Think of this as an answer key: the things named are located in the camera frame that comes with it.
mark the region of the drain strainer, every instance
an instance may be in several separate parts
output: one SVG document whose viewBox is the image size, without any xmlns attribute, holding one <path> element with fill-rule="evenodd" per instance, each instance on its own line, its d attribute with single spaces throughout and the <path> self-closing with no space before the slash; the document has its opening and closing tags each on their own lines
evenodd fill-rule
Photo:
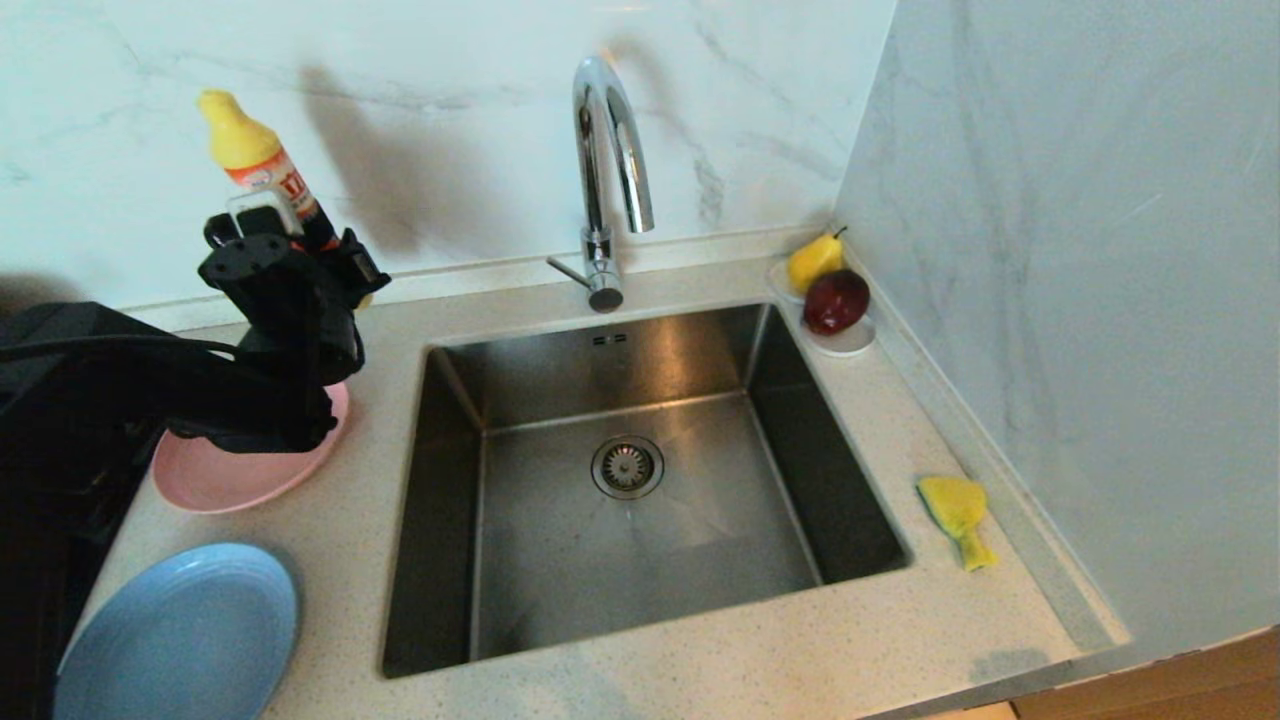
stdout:
<svg viewBox="0 0 1280 720">
<path fill-rule="evenodd" d="M 595 487 L 618 500 L 635 500 L 662 482 L 662 451 L 640 436 L 616 437 L 595 451 L 591 478 Z"/>
</svg>

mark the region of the stainless steel sink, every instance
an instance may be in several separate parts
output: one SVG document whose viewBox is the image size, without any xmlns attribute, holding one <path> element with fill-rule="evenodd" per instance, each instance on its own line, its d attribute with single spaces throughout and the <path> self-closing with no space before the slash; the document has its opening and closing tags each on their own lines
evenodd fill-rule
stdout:
<svg viewBox="0 0 1280 720">
<path fill-rule="evenodd" d="M 772 305 L 436 347 L 383 671 L 905 564 Z"/>
</svg>

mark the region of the black cable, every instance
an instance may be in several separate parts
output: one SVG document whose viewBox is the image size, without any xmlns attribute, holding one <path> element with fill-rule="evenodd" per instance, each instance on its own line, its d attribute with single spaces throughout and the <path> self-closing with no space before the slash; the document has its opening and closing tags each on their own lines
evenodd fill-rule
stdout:
<svg viewBox="0 0 1280 720">
<path fill-rule="evenodd" d="M 46 355 L 61 355 L 83 352 L 88 350 L 101 350 L 105 347 L 191 347 L 239 355 L 239 348 L 225 342 L 211 340 L 189 340 L 172 336 L 148 334 L 97 334 L 88 337 L 76 337 L 69 340 L 50 340 L 46 342 L 31 342 L 26 345 L 10 345 L 0 347 L 0 363 L 14 363 L 31 357 L 44 357 Z"/>
</svg>

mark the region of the speckled countertop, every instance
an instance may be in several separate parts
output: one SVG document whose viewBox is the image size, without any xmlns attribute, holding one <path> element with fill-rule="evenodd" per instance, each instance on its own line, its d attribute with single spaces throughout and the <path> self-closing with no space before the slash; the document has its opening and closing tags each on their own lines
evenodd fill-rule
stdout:
<svg viewBox="0 0 1280 720">
<path fill-rule="evenodd" d="M 772 301 L 769 260 L 632 275 L 612 320 Z M 787 306 L 792 314 L 795 306 Z M 314 478 L 260 507 L 173 509 L 148 478 L 86 618 L 151 564 L 210 542 L 256 543 L 302 594 L 297 650 L 266 717 L 859 717 L 1078 657 L 1001 527 L 1002 557 L 966 574 L 915 493 L 960 466 L 873 346 L 806 350 L 911 564 L 872 578 L 410 678 L 379 671 L 424 348 L 600 324 L 575 284 L 375 306 L 369 363 L 348 380 L 347 434 Z M 234 341 L 241 327 L 201 331 Z"/>
</svg>

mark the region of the yellow sponge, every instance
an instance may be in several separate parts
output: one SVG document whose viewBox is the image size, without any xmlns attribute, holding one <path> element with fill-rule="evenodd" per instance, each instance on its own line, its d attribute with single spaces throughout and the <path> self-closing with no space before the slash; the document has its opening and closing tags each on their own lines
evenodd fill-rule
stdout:
<svg viewBox="0 0 1280 720">
<path fill-rule="evenodd" d="M 987 493 L 966 478 L 932 477 L 916 484 L 938 525 L 960 546 L 964 569 L 995 565 L 1000 559 L 978 537 L 978 523 L 987 516 Z"/>
</svg>

